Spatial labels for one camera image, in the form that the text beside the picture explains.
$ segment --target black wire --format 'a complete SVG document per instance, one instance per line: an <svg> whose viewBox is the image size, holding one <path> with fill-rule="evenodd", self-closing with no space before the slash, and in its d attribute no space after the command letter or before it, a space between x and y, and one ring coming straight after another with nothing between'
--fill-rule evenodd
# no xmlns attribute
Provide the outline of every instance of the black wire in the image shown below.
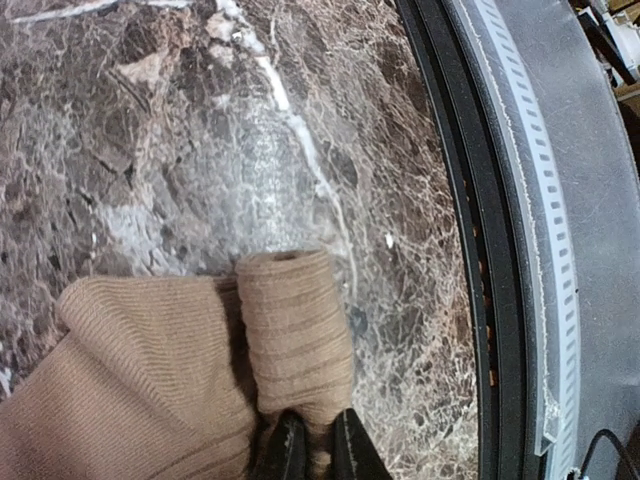
<svg viewBox="0 0 640 480"><path fill-rule="evenodd" d="M587 450L587 454L584 456L582 467L580 467L580 478L584 478L585 473L587 472L587 468L589 468L589 462L591 461L591 457L593 457L593 452L595 451L596 446L598 445L598 440L600 440L602 437L607 437L609 441L613 444L615 449L618 451L618 455L620 455L620 458L622 458L622 460L624 461L624 464L627 466L627 469L629 470L631 477L634 480L640 480L640 475L638 474L638 471L636 470L636 468L633 466L633 460L629 456L629 452L627 452L627 449L624 448L624 445L622 445L622 442L618 439L618 437L616 437L615 433L613 433L611 430L608 430L606 428L603 428L593 436L593 439L589 444L589 450Z"/></svg>

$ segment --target brown marble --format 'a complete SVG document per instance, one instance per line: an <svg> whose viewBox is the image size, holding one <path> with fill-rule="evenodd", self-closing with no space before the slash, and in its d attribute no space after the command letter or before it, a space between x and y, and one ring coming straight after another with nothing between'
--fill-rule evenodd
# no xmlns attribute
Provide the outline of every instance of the brown marble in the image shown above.
<svg viewBox="0 0 640 480"><path fill-rule="evenodd" d="M0 0L0 384L64 335L78 277L322 245L390 471L475 477L457 227L391 2L188 3Z"/></svg>

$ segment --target beige fabric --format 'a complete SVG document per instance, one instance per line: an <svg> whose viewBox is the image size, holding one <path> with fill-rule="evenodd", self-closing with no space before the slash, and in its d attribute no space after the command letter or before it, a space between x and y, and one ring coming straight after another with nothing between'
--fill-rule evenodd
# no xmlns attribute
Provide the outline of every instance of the beige fabric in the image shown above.
<svg viewBox="0 0 640 480"><path fill-rule="evenodd" d="M239 264L242 309L235 283L210 277L65 290L70 333L0 406L0 478L245 478L252 365L268 421L294 408L326 444L349 406L351 343L326 253L293 257Z"/></svg>

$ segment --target ribbed fabric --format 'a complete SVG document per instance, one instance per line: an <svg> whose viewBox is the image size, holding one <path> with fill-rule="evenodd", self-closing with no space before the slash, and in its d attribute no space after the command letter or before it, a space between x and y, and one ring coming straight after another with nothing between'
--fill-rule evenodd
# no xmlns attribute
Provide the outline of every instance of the ribbed fabric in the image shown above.
<svg viewBox="0 0 640 480"><path fill-rule="evenodd" d="M236 271L258 410L272 427L285 409L305 420L312 474L323 477L329 426L350 406L352 382L351 338L328 255L255 255Z"/></svg>
<svg viewBox="0 0 640 480"><path fill-rule="evenodd" d="M304 258L238 267L251 362L233 281L73 284L57 304L70 333L0 407L0 478L246 478L252 366L261 411L294 408L321 438L349 405L351 344L326 254Z"/></svg>

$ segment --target marble countertop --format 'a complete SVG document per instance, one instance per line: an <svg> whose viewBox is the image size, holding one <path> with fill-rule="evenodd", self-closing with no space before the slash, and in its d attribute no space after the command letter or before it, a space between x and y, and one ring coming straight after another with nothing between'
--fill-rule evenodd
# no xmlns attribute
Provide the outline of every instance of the marble countertop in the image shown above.
<svg viewBox="0 0 640 480"><path fill-rule="evenodd" d="M0 0L0 399L92 274L324 246L354 405L395 478L474 478L477 399L439 138L390 0Z"/></svg>

